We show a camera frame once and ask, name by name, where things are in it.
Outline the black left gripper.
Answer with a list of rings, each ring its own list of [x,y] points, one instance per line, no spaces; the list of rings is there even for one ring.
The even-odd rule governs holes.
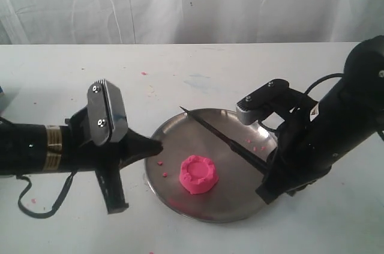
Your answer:
[[[129,207],[124,197],[120,170],[156,156],[163,150],[160,141],[142,136],[132,129],[128,129],[119,142],[109,141],[101,146],[96,145],[91,139],[85,108],[65,119],[61,133],[62,156],[59,170],[95,172],[109,214],[121,213]]]

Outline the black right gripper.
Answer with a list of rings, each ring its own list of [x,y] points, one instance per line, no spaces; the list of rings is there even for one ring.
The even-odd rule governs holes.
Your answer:
[[[284,193],[293,196],[313,184],[327,175],[330,167],[318,169],[311,164],[313,147],[309,150],[296,147],[304,138],[309,112],[317,101],[288,86],[274,89],[264,85],[256,94],[261,106],[269,107],[284,119],[277,128],[277,147],[267,159],[268,172],[256,189],[256,194],[269,205]]]

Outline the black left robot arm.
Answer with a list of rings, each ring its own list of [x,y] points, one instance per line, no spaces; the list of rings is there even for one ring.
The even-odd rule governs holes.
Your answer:
[[[125,211],[126,203],[120,171],[141,159],[156,156],[162,143],[129,129],[119,142],[97,146],[91,139],[85,108],[66,119],[65,125],[16,124],[1,118],[1,175],[28,183],[19,195],[31,189],[30,174],[68,172],[64,186],[50,211],[35,213],[18,201],[23,214],[47,219],[56,214],[78,172],[93,171],[109,214]]]

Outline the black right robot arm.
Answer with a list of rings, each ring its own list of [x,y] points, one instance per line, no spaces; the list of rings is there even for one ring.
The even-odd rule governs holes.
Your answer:
[[[332,165],[383,130],[383,36],[349,53],[344,73],[312,106],[291,113],[277,129],[277,149],[256,189],[266,204],[293,195],[329,173]]]

